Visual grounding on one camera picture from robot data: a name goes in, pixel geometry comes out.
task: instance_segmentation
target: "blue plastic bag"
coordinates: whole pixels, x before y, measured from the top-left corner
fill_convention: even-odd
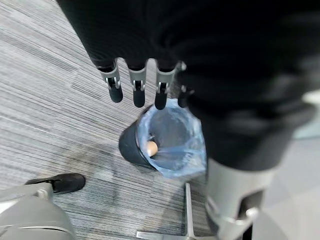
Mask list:
[[[163,110],[153,105],[137,127],[140,149],[149,163],[166,178],[198,175],[206,170],[206,147],[200,121],[177,99],[168,99]],[[147,142],[158,146],[149,157]]]

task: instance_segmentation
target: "black shoe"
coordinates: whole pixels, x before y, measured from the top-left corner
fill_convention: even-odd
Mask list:
[[[31,179],[25,185],[40,183],[51,184],[53,193],[57,195],[68,194],[82,189],[86,185],[86,178],[79,173],[65,173],[48,178]]]

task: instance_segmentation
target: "floor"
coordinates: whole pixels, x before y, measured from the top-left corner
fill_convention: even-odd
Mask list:
[[[79,240],[130,240],[136,230],[184,232],[183,182],[134,166],[118,150],[141,112],[119,60],[123,101],[110,100],[53,0],[0,0],[0,190],[38,177],[82,173],[79,192],[55,197]],[[149,62],[146,105],[155,96]],[[204,178],[192,181],[195,232],[210,235]]]

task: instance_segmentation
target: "trash can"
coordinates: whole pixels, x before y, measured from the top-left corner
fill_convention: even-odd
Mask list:
[[[148,142],[157,153],[148,154]],[[162,110],[154,105],[120,136],[119,150],[129,162],[154,168],[167,178],[197,175],[206,170],[206,149],[200,121],[177,99],[168,99]]]

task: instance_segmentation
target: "gray carpet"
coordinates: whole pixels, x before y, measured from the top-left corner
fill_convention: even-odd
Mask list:
[[[121,132],[139,115],[123,61],[123,101],[115,104],[54,1],[0,0],[0,190],[38,177],[77,172],[79,192],[55,197],[80,240],[133,239],[136,230],[181,234],[178,180],[125,161]],[[155,96],[149,62],[146,103]],[[203,178],[191,183],[195,233],[204,224]]]

